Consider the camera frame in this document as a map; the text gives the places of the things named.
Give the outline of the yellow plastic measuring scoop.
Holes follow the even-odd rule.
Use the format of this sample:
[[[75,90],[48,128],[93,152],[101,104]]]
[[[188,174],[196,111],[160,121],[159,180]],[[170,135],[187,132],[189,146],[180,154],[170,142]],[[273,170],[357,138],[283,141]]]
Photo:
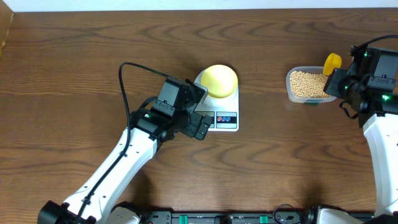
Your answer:
[[[331,53],[324,63],[322,74],[326,76],[331,75],[334,69],[341,68],[341,64],[341,57],[338,54]]]

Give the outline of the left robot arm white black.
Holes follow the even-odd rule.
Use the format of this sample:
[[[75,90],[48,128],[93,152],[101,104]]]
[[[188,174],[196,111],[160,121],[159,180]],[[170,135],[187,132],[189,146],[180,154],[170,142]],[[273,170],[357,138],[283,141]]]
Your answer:
[[[212,118],[195,112],[208,90],[190,80],[168,77],[159,96],[146,99],[127,115],[127,127],[96,172],[62,204],[48,201],[40,210],[38,223],[121,222],[115,208],[118,198],[142,166],[163,143],[177,133],[203,140]]]

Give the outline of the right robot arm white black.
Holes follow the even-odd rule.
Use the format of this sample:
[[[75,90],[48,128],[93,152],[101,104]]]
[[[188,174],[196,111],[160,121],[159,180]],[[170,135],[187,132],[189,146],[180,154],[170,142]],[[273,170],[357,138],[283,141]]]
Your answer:
[[[397,52],[353,46],[348,69],[336,68],[323,91],[350,105],[368,142],[376,183],[375,215],[397,217]]]

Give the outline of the pale yellow bowl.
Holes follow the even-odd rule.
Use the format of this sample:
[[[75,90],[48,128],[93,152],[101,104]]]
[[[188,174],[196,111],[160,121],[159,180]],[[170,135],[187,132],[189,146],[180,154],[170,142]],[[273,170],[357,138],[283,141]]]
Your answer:
[[[226,65],[208,67],[200,78],[200,84],[208,89],[212,98],[227,98],[238,88],[238,77],[232,68]]]

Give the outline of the clear plastic container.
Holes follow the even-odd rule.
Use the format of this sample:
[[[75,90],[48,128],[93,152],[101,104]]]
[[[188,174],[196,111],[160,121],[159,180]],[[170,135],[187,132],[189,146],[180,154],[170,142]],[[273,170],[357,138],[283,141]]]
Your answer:
[[[323,89],[328,77],[322,74],[323,67],[295,67],[286,76],[288,98],[294,103],[327,103],[335,96],[326,94]]]

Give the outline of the soybeans pile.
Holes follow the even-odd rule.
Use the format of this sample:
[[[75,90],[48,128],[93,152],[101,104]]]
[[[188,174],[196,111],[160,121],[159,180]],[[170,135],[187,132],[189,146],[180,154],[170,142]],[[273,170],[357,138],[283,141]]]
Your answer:
[[[300,71],[290,75],[290,86],[295,96],[299,98],[329,98],[323,88],[328,76]]]

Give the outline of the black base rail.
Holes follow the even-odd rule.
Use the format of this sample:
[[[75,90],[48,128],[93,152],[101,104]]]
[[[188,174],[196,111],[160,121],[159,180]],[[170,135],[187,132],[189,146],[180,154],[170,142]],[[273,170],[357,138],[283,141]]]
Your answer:
[[[130,224],[265,224],[265,223],[397,223],[397,203],[375,214],[351,213],[331,205],[317,205],[301,212],[289,204],[265,213],[193,213],[137,211],[128,203],[119,204],[106,223]]]

